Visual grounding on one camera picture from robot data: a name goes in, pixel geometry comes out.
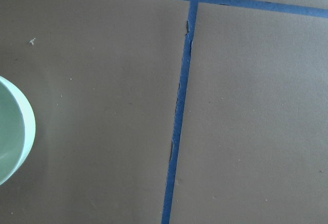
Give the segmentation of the green bowl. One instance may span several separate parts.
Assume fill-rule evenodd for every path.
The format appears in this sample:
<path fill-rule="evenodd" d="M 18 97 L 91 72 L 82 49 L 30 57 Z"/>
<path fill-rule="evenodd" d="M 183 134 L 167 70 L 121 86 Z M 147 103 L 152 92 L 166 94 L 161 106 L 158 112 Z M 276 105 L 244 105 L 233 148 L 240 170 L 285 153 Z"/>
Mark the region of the green bowl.
<path fill-rule="evenodd" d="M 1 184 L 24 163 L 35 139 L 33 109 L 23 92 L 1 77 Z"/>

